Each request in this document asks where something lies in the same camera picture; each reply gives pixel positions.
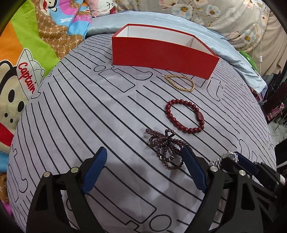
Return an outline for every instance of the pink pillow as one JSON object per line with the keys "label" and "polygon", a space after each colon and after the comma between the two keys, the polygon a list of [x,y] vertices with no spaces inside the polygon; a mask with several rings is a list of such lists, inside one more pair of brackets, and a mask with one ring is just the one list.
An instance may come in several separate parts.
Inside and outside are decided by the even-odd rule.
{"label": "pink pillow", "polygon": [[110,15],[116,13],[116,7],[113,0],[85,0],[92,17]]}

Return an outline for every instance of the red bead bracelet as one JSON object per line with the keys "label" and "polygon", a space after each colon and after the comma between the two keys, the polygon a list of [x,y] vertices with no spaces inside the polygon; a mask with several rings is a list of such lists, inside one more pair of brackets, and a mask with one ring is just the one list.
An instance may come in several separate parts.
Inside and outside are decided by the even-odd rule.
{"label": "red bead bracelet", "polygon": [[[200,127],[187,128],[184,125],[182,125],[179,121],[177,121],[176,118],[173,117],[173,115],[170,113],[170,108],[173,104],[183,104],[185,106],[191,107],[191,109],[196,114],[195,117],[196,117],[196,120],[199,122]],[[199,108],[197,108],[195,104],[192,104],[192,102],[188,102],[186,100],[178,100],[178,99],[171,100],[165,106],[165,113],[167,114],[167,118],[173,123],[173,125],[184,133],[199,133],[201,132],[201,130],[204,129],[204,117],[202,113],[199,111]]]}

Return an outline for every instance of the tile floor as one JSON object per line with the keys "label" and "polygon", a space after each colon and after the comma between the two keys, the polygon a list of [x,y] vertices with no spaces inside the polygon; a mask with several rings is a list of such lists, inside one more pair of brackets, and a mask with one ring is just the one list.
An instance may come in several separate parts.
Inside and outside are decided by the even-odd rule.
{"label": "tile floor", "polygon": [[286,127],[279,125],[279,127],[276,129],[278,124],[275,122],[271,122],[268,126],[270,129],[270,133],[271,133],[274,146],[279,144],[281,141],[287,139],[287,128]]}

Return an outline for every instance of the floral fabric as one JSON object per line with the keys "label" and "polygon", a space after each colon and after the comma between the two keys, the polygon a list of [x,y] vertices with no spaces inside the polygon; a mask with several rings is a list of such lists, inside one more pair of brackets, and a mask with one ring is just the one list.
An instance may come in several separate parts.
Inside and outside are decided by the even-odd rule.
{"label": "floral fabric", "polygon": [[211,28],[246,53],[261,40],[270,9],[262,0],[114,0],[118,11],[173,14]]}

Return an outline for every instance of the gray striped tablecloth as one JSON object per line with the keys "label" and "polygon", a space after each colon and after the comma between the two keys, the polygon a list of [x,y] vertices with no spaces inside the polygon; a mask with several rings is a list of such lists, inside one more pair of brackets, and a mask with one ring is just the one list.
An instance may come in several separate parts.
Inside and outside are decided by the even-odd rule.
{"label": "gray striped tablecloth", "polygon": [[[238,151],[275,168],[261,109],[226,61],[219,61],[209,80],[187,75],[196,88],[182,92],[163,77],[174,72],[113,66],[111,36],[92,36],[63,58],[22,114],[7,171],[10,204],[22,229],[42,174],[65,173],[104,146],[106,166],[86,196],[103,228],[108,233],[183,233],[203,193],[185,166],[170,171],[161,164],[145,134],[146,128],[159,132],[174,128],[164,113],[171,99],[191,101],[204,115],[201,133],[176,131],[177,138],[188,142],[197,156],[213,160],[227,151]],[[189,87],[186,80],[174,81]],[[183,105],[172,107],[172,113],[188,128],[197,124],[195,114]],[[65,193],[63,199],[69,220],[77,227]],[[212,227],[217,226],[223,206],[224,200]]]}

